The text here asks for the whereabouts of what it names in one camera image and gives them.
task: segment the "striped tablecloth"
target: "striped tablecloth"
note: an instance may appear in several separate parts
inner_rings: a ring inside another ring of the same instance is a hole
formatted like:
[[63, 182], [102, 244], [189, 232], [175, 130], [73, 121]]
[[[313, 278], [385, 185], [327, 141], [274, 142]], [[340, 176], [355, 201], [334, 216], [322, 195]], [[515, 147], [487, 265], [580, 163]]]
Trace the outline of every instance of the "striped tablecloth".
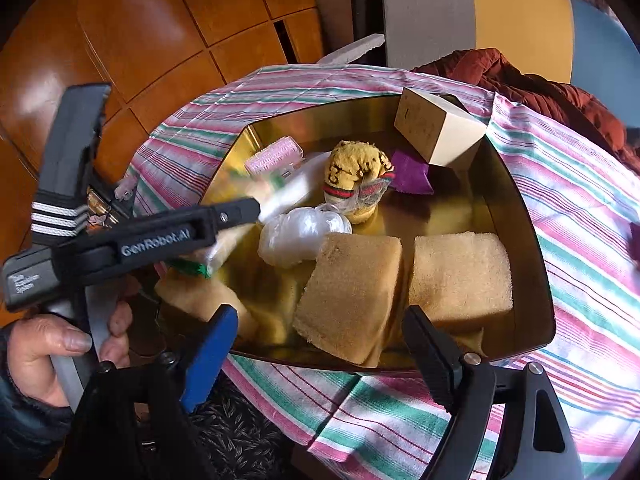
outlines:
[[[640, 430], [640, 272], [629, 222], [640, 180], [581, 136], [498, 94], [367, 66], [275, 66], [211, 91], [156, 128], [129, 167], [136, 213], [195, 204], [247, 124], [402, 87], [455, 94], [522, 193], [542, 247], [558, 332], [541, 362], [556, 388], [585, 476], [608, 478]], [[419, 478], [447, 414], [421, 380], [359, 377], [229, 357], [224, 371], [290, 438], [345, 478]], [[484, 478], [502, 411], [495, 407], [472, 478]]]

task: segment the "pink package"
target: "pink package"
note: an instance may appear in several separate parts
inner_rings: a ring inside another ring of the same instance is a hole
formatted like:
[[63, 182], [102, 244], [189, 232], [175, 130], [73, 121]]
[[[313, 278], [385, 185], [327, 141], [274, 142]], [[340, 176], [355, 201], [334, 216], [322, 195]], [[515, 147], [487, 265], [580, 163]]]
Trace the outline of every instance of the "pink package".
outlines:
[[292, 137], [282, 137], [247, 159], [244, 168], [255, 176], [300, 162], [302, 156], [302, 148]]

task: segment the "chair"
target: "chair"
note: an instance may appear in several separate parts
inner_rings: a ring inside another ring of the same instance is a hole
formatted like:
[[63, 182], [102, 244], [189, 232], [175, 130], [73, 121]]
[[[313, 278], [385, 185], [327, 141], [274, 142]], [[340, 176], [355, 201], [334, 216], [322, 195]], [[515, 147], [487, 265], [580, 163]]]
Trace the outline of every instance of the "chair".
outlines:
[[582, 0], [352, 0], [352, 6], [356, 41], [319, 63], [359, 60], [410, 70], [453, 50], [495, 47], [521, 72], [575, 84], [628, 126], [640, 126], [640, 54], [618, 23]]

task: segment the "red jacket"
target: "red jacket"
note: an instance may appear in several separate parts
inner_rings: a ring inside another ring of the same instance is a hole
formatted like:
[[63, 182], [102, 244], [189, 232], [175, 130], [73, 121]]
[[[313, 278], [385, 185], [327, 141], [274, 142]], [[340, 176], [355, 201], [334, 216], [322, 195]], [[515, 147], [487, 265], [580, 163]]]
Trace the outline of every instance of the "red jacket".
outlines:
[[626, 143], [625, 125], [605, 105], [578, 87], [521, 74], [496, 48], [456, 50], [412, 72], [439, 75], [498, 92], [568, 126], [640, 174], [640, 157]]

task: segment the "sponge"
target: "sponge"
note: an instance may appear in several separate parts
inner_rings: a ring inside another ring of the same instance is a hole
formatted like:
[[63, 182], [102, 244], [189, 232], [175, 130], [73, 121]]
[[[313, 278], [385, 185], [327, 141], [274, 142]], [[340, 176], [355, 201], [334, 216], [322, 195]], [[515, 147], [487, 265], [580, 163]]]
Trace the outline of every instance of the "sponge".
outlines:
[[408, 300], [447, 332], [480, 330], [513, 307], [504, 246], [495, 234], [417, 237]]
[[329, 233], [293, 328], [340, 359], [376, 367], [401, 265], [398, 238]]
[[156, 283], [156, 294], [168, 304], [205, 322], [221, 304], [231, 305], [238, 313], [238, 339], [242, 342], [251, 341], [258, 329], [258, 324], [235, 292], [216, 276], [206, 279], [169, 269], [166, 276]]

